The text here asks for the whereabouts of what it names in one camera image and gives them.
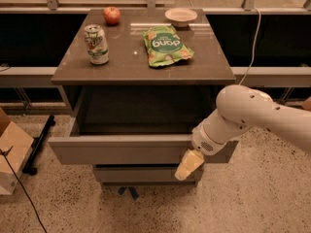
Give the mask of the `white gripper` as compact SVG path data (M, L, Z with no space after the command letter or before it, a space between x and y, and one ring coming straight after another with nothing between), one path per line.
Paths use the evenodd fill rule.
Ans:
M175 178L184 181L204 162L204 155L215 155L226 143L241 136L250 126L229 121L216 109L192 129L191 143L195 150L187 150L179 164Z

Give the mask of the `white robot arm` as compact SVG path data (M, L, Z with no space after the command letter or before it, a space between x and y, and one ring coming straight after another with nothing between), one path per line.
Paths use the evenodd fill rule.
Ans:
M183 181L226 143L259 127L297 148L311 153L311 113L275 103L266 93L244 85L223 88L216 110L192 129L192 148L187 150L175 173Z

